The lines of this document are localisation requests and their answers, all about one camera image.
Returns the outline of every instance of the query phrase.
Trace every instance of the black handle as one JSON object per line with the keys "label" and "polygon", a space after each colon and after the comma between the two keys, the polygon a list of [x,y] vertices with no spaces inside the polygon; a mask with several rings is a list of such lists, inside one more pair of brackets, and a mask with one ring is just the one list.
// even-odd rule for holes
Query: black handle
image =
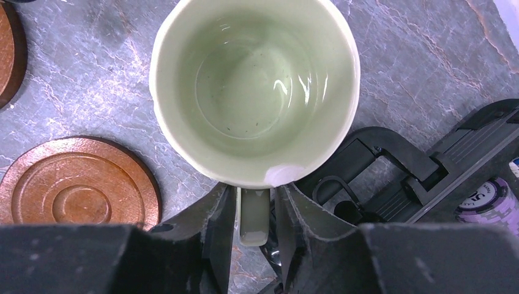
{"label": "black handle", "polygon": [[[323,205],[343,188],[343,184],[334,180],[334,177],[348,184],[380,156],[387,157],[420,182],[439,168],[425,153],[398,133],[383,127],[366,127],[347,136],[327,162],[297,181],[296,186],[306,196]],[[319,183],[324,178],[327,182]]]}

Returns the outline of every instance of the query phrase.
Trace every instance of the brown round coaster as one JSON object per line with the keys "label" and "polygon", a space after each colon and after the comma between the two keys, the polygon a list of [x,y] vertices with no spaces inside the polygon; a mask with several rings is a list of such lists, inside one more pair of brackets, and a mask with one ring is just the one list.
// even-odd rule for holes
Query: brown round coaster
{"label": "brown round coaster", "polygon": [[20,156],[0,184],[0,224],[159,222],[149,170],[112,142],[49,141]]}
{"label": "brown round coaster", "polygon": [[27,68],[27,40],[18,14],[9,3],[0,6],[0,108],[21,86]]}

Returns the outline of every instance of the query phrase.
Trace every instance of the gray marble countertop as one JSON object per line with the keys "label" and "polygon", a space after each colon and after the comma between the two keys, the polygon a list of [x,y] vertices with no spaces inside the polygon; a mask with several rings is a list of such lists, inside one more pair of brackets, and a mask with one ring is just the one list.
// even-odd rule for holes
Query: gray marble countertop
{"label": "gray marble countertop", "polygon": [[[383,126],[426,150],[470,111],[518,98],[519,55],[492,1],[333,0],[362,68],[353,130]],[[29,49],[23,85],[0,110],[0,178],[48,140],[91,135],[139,155],[160,186],[164,218],[215,184],[169,146],[147,76],[160,24],[176,1],[38,0],[19,5]],[[387,164],[356,179],[361,195],[388,182]],[[233,247],[230,292],[274,278],[258,248]]]}

